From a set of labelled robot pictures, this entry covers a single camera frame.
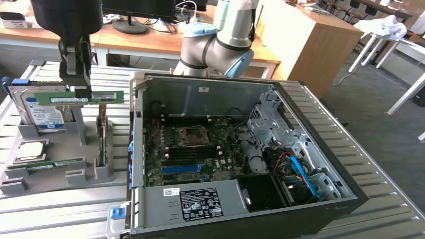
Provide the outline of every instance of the motherboard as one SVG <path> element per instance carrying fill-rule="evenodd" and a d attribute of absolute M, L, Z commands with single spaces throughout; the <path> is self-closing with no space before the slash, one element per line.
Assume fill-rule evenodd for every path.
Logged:
<path fill-rule="evenodd" d="M 164 117 L 144 120 L 148 186 L 234 179 L 248 164 L 231 117 Z"/>

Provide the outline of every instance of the slotted metal surface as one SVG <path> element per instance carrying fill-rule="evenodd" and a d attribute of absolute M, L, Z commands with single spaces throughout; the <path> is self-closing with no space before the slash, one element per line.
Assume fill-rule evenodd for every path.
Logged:
<path fill-rule="evenodd" d="M 30 66 L 23 78 L 32 74 Z M 59 63 L 48 62 L 34 77 L 58 80 Z M 0 200 L 0 238 L 106 238 L 108 208 L 126 201 L 128 156 L 128 77 L 135 69 L 94 67 L 94 90 L 123 89 L 126 103 L 108 105 L 114 121 L 116 179 L 48 193 Z M 425 217 L 395 185 L 364 149 L 352 139 L 334 116 L 308 89 L 298 82 L 284 82 L 286 90 L 316 130 L 339 156 L 354 178 L 371 197 L 370 201 L 347 217 L 334 221 L 324 230 L 304 238 L 375 238 L 423 239 Z M 95 121 L 98 107 L 83 109 L 86 121 Z M 295 127 L 300 127 L 291 117 Z M 0 172 L 9 150 L 18 134 L 20 116 L 10 98 L 0 105 Z"/>

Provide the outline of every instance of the gray carpet floor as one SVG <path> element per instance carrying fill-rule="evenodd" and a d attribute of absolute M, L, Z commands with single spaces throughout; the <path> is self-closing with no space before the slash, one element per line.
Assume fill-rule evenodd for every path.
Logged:
<path fill-rule="evenodd" d="M 32 59 L 59 61 L 55 49 L 0 45 L 0 77 L 19 77 Z M 348 74 L 358 54 L 352 54 L 335 82 Z M 168 70 L 175 60 L 131 58 L 135 67 Z M 425 131 L 425 108 L 407 102 L 394 116 L 384 112 L 406 90 L 395 79 L 378 74 L 370 67 L 359 69 L 340 86 L 332 86 L 324 101 L 335 115 L 350 123 L 348 131 L 382 165 L 414 202 L 425 211 L 425 144 L 418 136 Z"/>

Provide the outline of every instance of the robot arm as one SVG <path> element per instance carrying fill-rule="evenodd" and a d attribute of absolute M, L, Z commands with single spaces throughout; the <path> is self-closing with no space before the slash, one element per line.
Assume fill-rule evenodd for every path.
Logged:
<path fill-rule="evenodd" d="M 259 0 L 232 0 L 226 25 L 195 23 L 187 27 L 176 75 L 207 76 L 208 67 L 231 78 L 242 76 L 254 58 L 255 10 Z"/>
<path fill-rule="evenodd" d="M 59 75 L 78 98 L 91 98 L 90 34 L 102 26 L 100 0 L 31 0 L 39 25 L 59 35 Z"/>

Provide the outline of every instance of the blue hard drive label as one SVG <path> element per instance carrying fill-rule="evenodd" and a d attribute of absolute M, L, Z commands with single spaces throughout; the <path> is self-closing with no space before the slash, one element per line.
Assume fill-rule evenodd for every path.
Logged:
<path fill-rule="evenodd" d="M 224 215 L 218 188 L 180 191 L 180 203 L 186 221 Z"/>
<path fill-rule="evenodd" d="M 44 129 L 56 129 L 64 126 L 62 111 L 56 106 L 42 106 L 35 97 L 28 97 L 27 105 L 34 124 Z"/>

